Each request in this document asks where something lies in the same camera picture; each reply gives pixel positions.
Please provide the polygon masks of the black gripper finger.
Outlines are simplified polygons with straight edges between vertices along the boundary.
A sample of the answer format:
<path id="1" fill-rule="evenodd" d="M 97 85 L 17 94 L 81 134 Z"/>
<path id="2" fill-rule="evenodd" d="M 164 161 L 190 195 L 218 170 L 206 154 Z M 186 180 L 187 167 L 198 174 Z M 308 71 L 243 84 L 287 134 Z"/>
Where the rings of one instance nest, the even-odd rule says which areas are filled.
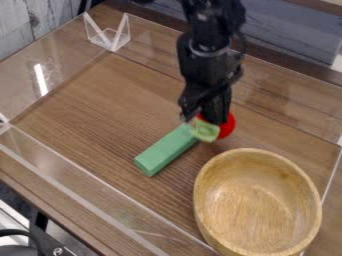
<path id="1" fill-rule="evenodd" d="M 180 107 L 180 117 L 184 121 L 190 121 L 198 114 L 207 121 L 212 121 L 214 112 L 211 98 L 214 89 L 196 84 L 187 84 L 177 100 Z"/>
<path id="2" fill-rule="evenodd" d="M 212 96 L 202 107 L 202 116 L 214 125 L 220 125 L 228 121 L 231 105 L 231 89 L 227 88 Z"/>

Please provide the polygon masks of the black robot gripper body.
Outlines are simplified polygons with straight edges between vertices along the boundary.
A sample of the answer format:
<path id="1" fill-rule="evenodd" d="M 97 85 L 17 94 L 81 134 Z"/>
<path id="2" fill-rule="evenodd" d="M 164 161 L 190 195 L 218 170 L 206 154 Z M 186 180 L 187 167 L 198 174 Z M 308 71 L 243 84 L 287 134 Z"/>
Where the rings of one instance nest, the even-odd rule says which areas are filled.
<path id="1" fill-rule="evenodd" d="M 243 52 L 228 48 L 214 52 L 195 49 L 191 33 L 176 41 L 179 70 L 186 86 L 183 95 L 215 95 L 222 93 L 242 76 Z"/>

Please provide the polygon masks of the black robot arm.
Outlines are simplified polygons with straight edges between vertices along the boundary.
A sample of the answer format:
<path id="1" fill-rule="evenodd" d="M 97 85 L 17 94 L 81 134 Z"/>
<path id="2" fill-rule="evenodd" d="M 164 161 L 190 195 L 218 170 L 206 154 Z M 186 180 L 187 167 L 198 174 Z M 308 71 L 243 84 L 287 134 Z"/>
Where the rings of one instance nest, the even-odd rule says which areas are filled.
<path id="1" fill-rule="evenodd" d="M 246 37 L 240 0 L 180 0 L 191 29 L 176 41 L 186 87 L 177 100 L 188 122 L 196 115 L 214 124 L 228 121 L 231 85 L 242 77 Z"/>

